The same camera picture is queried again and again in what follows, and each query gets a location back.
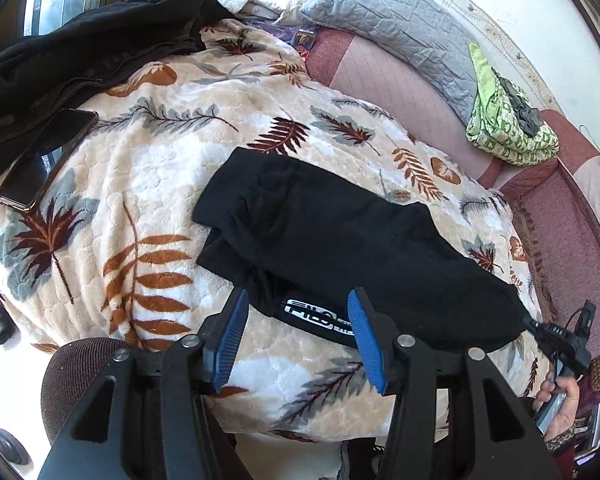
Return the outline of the black pants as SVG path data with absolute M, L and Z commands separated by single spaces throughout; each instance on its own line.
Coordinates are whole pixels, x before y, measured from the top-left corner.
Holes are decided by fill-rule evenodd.
M 398 205 L 288 156 L 238 148 L 193 210 L 198 263 L 261 313 L 352 344 L 350 291 L 430 347 L 494 351 L 524 330 L 516 288 L 460 254 L 421 203 Z

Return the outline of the brown round stool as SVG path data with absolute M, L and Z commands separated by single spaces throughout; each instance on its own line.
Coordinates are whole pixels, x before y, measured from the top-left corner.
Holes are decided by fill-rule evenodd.
M 71 341 L 52 355 L 41 386 L 42 421 L 50 444 L 99 371 L 121 349 L 138 352 L 123 340 L 96 337 Z

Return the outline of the pink quilted bed headboard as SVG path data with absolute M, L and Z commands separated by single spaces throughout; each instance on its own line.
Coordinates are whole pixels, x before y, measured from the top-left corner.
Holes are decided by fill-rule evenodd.
M 306 60 L 309 75 L 329 88 L 383 108 L 419 141 L 444 151 L 486 188 L 512 200 L 524 226 L 533 269 L 565 323 L 586 300 L 596 305 L 588 350 L 600 355 L 600 155 L 554 110 L 557 158 L 514 168 L 474 148 L 464 126 L 431 84 L 377 44 L 350 32 L 321 29 Z

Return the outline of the leaf pattern plush blanket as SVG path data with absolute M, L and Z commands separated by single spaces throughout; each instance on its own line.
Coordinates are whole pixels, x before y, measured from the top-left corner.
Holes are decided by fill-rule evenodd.
M 414 138 L 376 98 L 320 84 L 267 32 L 227 21 L 87 102 L 100 122 L 39 211 L 0 204 L 0 299 L 23 340 L 52 353 L 109 336 L 163 350 L 222 307 L 230 282 L 198 266 L 192 211 L 234 148 L 288 154 L 390 202 L 425 204 L 463 256 L 541 307 L 501 193 Z

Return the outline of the green patterned folded blanket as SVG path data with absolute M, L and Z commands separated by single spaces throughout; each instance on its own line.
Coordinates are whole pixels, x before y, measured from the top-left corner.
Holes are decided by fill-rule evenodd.
M 468 141 L 509 165 L 527 167 L 554 158 L 559 140 L 544 120 L 539 133 L 529 138 L 521 130 L 508 95 L 478 44 L 469 55 L 477 77 L 477 95 L 466 127 Z

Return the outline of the dark grey cloth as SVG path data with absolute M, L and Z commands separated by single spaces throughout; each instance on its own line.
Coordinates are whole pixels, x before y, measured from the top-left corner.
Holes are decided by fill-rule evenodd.
M 521 130 L 529 138 L 534 138 L 544 124 L 540 111 L 529 104 L 521 88 L 499 73 L 495 73 L 495 75 L 508 95 Z

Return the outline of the black smartphone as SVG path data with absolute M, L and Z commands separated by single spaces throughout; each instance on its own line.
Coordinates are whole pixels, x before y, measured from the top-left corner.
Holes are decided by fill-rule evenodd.
M 9 169 L 0 185 L 0 204 L 19 212 L 35 210 L 98 120 L 91 110 L 60 110 Z

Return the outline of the black jacket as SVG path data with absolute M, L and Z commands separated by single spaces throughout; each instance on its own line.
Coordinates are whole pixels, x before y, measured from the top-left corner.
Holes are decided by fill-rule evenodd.
M 0 175 L 58 110 L 76 108 L 149 62 L 196 53 L 220 0 L 118 0 L 0 52 Z

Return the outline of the grey quilted pillow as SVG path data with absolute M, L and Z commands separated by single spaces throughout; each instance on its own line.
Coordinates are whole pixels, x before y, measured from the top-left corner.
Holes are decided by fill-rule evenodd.
M 309 0 L 300 14 L 373 41 L 416 70 L 468 124 L 478 94 L 470 55 L 477 40 L 434 0 Z

